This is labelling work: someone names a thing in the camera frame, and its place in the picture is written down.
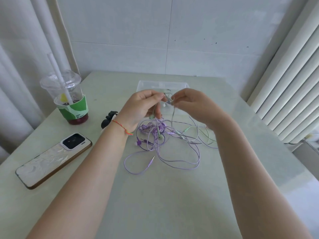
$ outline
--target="phone case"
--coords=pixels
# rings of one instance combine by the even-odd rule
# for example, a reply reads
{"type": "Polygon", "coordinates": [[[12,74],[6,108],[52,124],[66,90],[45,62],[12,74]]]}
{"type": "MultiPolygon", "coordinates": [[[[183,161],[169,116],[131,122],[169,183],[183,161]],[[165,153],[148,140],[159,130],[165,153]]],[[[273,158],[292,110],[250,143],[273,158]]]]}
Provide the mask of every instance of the phone case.
{"type": "Polygon", "coordinates": [[[86,137],[84,138],[84,142],[70,151],[62,147],[60,143],[54,145],[19,167],[16,170],[16,175],[28,189],[32,190],[38,187],[92,146],[92,142],[86,137]]]}

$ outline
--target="bracelet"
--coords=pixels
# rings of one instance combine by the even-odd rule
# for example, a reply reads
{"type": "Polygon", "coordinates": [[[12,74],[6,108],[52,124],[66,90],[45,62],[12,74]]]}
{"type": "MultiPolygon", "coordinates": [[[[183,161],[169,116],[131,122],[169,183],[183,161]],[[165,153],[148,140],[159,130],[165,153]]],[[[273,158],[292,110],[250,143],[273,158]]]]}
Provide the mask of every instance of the bracelet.
{"type": "Polygon", "coordinates": [[[112,122],[116,122],[118,125],[120,125],[122,128],[124,128],[124,130],[125,130],[126,134],[128,134],[129,136],[134,135],[133,133],[128,132],[128,131],[126,130],[126,128],[122,126],[122,124],[118,123],[118,122],[117,122],[117,121],[115,121],[115,120],[111,120],[111,121],[112,121],[112,122]]]}

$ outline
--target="phone camera module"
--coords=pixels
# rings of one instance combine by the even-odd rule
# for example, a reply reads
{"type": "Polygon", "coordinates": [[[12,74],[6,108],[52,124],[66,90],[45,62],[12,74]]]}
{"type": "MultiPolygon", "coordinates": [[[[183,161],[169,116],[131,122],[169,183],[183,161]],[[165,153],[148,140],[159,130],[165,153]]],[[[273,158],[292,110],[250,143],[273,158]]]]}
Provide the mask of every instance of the phone camera module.
{"type": "Polygon", "coordinates": [[[65,139],[62,143],[65,145],[68,149],[74,149],[77,145],[84,142],[85,138],[82,137],[80,134],[76,133],[72,136],[65,139]]]}

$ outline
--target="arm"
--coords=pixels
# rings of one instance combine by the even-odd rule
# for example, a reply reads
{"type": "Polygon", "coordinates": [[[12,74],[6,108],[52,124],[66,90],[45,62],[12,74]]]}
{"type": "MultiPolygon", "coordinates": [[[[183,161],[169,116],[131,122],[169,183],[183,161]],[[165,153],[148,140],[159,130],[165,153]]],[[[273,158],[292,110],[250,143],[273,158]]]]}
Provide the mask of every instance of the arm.
{"type": "MultiPolygon", "coordinates": [[[[150,115],[163,93],[133,94],[116,120],[129,132],[150,115]]],[[[155,116],[161,118],[160,106],[155,116]]],[[[37,238],[94,238],[109,199],[115,173],[128,135],[115,122],[102,133],[88,156],[70,177],[28,235],[37,238]]]]}
{"type": "Polygon", "coordinates": [[[214,131],[242,237],[312,238],[237,123],[197,90],[184,89],[172,98],[175,107],[214,131]]]}

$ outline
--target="plastic container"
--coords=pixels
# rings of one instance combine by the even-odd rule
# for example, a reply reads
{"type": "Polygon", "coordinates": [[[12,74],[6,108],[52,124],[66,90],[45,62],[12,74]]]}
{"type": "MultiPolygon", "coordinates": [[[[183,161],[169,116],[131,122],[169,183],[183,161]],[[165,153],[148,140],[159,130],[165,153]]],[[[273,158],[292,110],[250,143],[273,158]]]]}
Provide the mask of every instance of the plastic container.
{"type": "MultiPolygon", "coordinates": [[[[184,88],[189,88],[189,85],[184,82],[140,80],[138,82],[138,87],[136,89],[136,92],[145,90],[145,89],[153,89],[159,92],[164,92],[168,97],[171,97],[173,94],[175,94],[176,92],[184,88]]],[[[173,106],[161,101],[162,114],[172,114],[173,110],[174,110],[173,106]]],[[[176,108],[175,114],[186,114],[186,113],[176,108]]]]}
{"type": "Polygon", "coordinates": [[[49,92],[54,103],[62,113],[62,116],[69,124],[82,124],[89,118],[89,115],[86,98],[82,93],[80,85],[81,77],[71,70],[66,70],[61,74],[65,81],[65,87],[70,93],[73,104],[69,104],[55,73],[50,73],[43,77],[40,80],[40,85],[49,92]]]}

